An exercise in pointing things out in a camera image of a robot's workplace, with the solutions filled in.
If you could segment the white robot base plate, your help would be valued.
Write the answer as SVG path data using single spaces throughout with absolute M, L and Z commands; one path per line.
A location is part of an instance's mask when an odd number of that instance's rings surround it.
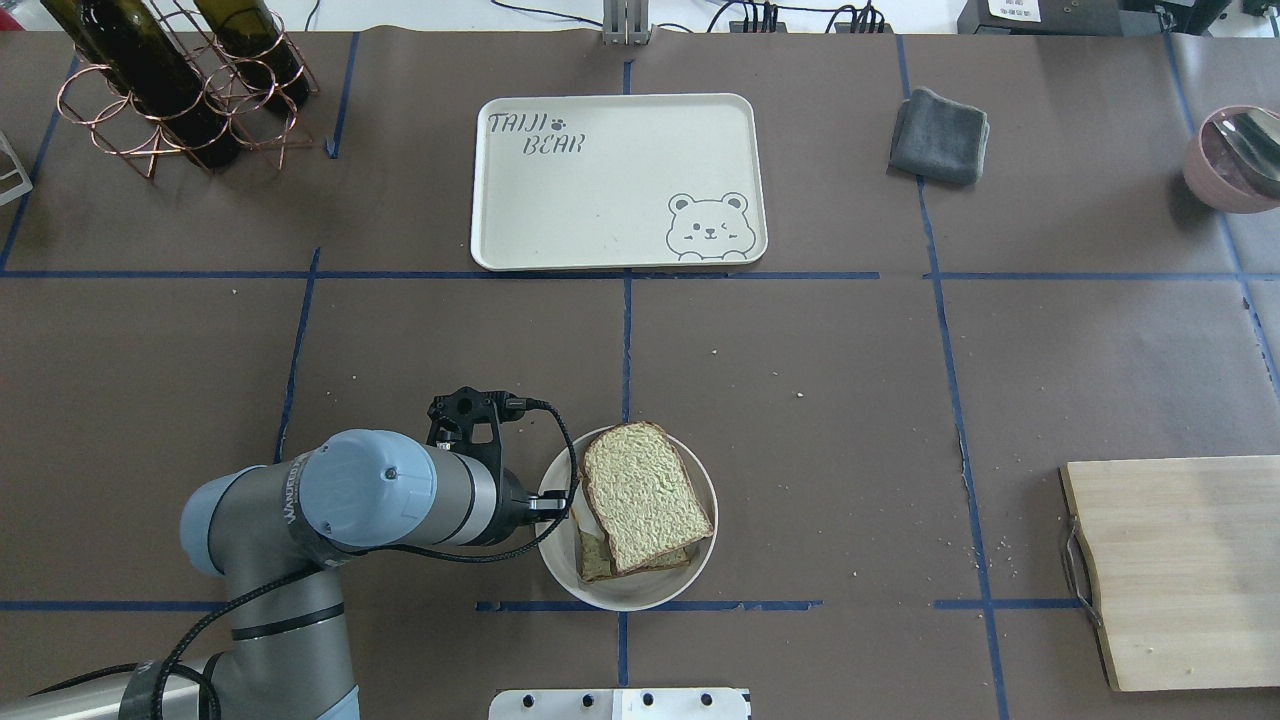
M 730 687 L 509 689 L 489 719 L 751 719 L 750 691 Z

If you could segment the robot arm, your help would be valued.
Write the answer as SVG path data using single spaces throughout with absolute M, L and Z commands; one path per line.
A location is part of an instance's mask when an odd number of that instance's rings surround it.
M 470 387 L 433 400 L 426 443 L 343 430 L 319 448 L 200 487 L 180 543 L 230 598 L 161 659 L 73 676 L 5 719 L 357 719 L 340 566 L 378 551 L 467 562 L 521 527 L 549 536 L 579 489 L 535 495 L 506 469 L 500 425 L 550 405 Z

